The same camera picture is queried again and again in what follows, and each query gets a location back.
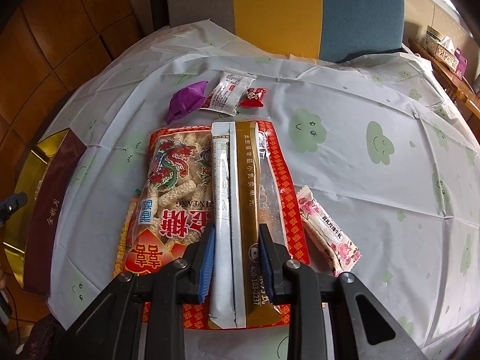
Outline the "gold and white long packet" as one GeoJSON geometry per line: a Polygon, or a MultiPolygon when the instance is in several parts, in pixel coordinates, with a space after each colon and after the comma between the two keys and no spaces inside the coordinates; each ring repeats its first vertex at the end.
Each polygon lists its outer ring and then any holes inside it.
{"type": "Polygon", "coordinates": [[[258,244],[261,224],[284,236],[278,192],[268,159],[267,134],[257,120],[211,126],[215,258],[208,325],[259,328],[281,311],[264,288],[258,244]]]}

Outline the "pink floral snack bar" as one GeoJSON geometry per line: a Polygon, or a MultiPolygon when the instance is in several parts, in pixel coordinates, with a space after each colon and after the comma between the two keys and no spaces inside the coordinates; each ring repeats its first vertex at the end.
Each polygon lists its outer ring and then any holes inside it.
{"type": "Polygon", "coordinates": [[[296,194],[304,231],[337,277],[361,258],[359,248],[315,199],[308,186],[296,194]]]}

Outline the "large red rice-stick snack bag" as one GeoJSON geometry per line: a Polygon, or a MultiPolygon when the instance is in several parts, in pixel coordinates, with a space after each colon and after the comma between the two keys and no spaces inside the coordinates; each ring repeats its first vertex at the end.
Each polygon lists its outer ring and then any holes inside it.
{"type": "MultiPolygon", "coordinates": [[[[292,258],[309,263],[295,188],[275,128],[267,120],[257,121],[267,134],[268,160],[285,231],[284,236],[279,236],[269,229],[272,240],[283,244],[292,258]]],[[[163,128],[151,135],[147,179],[130,207],[120,238],[116,272],[155,273],[181,258],[187,246],[199,242],[205,228],[214,225],[212,125],[163,128]]],[[[212,329],[208,325],[210,289],[204,303],[184,307],[186,328],[212,329]]],[[[281,311],[280,321],[260,328],[289,322],[289,307],[276,307],[281,311]]]]}

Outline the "small red candy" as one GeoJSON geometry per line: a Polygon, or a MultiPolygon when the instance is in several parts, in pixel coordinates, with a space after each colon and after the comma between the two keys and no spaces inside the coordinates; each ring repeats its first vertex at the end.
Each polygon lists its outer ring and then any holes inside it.
{"type": "Polygon", "coordinates": [[[239,106],[243,108],[262,108],[264,97],[268,91],[267,88],[248,88],[239,102],[239,106]]]}

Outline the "white printed snack packet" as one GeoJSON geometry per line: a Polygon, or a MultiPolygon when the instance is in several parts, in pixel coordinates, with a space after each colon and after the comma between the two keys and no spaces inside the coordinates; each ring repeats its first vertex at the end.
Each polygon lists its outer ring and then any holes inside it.
{"type": "Polygon", "coordinates": [[[257,75],[226,68],[219,83],[206,97],[201,109],[235,116],[242,96],[252,86],[257,75]]]}

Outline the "purple snack packet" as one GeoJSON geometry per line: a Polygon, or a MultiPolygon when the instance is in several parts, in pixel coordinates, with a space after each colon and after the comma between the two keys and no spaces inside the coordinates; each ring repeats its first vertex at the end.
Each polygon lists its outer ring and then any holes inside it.
{"type": "Polygon", "coordinates": [[[206,80],[202,80],[177,91],[171,98],[165,121],[169,125],[171,122],[182,119],[191,112],[199,109],[206,101],[204,94],[208,85],[206,80]]]}

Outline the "gold tin box maroon sides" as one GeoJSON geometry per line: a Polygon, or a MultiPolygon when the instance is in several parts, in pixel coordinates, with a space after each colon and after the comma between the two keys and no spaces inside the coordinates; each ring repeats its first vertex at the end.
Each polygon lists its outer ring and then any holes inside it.
{"type": "Polygon", "coordinates": [[[64,196],[86,145],[66,128],[30,150],[15,192],[26,203],[8,219],[3,249],[19,286],[50,294],[50,270],[64,196]]]}

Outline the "white cloud-print tablecloth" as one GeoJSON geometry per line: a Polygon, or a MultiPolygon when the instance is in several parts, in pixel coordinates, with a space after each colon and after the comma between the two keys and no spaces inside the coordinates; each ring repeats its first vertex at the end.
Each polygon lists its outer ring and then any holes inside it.
{"type": "Polygon", "coordinates": [[[50,311],[68,327],[112,279],[128,204],[146,179],[151,133],[171,97],[226,68],[268,93],[296,188],[360,249],[355,274],[429,359],[452,359],[479,322],[479,144],[406,53],[335,65],[272,55],[210,21],[163,29],[72,95],[49,132],[86,145],[58,219],[50,311]]]}

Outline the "wooden cabinet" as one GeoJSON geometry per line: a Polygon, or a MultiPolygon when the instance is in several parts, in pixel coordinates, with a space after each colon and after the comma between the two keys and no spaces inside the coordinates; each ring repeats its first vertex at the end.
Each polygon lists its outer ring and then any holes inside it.
{"type": "Polygon", "coordinates": [[[130,0],[1,0],[1,196],[67,96],[143,36],[130,0]]]}

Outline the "grey yellow blue sofa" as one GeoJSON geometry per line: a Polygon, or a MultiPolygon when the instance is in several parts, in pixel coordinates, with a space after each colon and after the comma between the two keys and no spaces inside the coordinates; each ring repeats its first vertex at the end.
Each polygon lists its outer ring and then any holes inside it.
{"type": "Polygon", "coordinates": [[[167,0],[172,26],[210,20],[275,55],[341,63],[402,48],[404,0],[167,0]]]}

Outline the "wooden side table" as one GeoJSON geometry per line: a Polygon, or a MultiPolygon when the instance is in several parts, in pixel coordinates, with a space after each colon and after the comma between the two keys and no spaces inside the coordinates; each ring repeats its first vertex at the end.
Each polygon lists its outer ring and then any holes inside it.
{"type": "Polygon", "coordinates": [[[450,99],[455,103],[463,103],[477,119],[479,119],[479,98],[473,92],[470,84],[465,79],[459,79],[451,72],[445,63],[439,62],[428,51],[412,38],[408,39],[408,45],[412,52],[422,58],[431,61],[433,75],[446,91],[450,99]]]}

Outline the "tissue box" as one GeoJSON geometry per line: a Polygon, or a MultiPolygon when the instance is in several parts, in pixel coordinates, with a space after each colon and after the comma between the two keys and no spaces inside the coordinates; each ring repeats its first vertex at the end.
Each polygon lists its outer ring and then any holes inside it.
{"type": "Polygon", "coordinates": [[[450,37],[428,26],[425,32],[424,47],[432,57],[445,64],[451,72],[456,71],[459,61],[450,37]]]}

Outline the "pink small box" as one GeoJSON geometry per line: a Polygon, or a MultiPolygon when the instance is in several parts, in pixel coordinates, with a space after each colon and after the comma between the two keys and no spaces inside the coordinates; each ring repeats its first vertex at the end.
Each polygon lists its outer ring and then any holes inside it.
{"type": "Polygon", "coordinates": [[[457,65],[456,65],[455,75],[461,80],[465,75],[465,71],[466,71],[467,66],[468,66],[468,61],[467,61],[466,57],[464,55],[462,55],[462,51],[461,51],[460,48],[456,48],[455,56],[456,56],[456,59],[458,61],[457,65]]]}

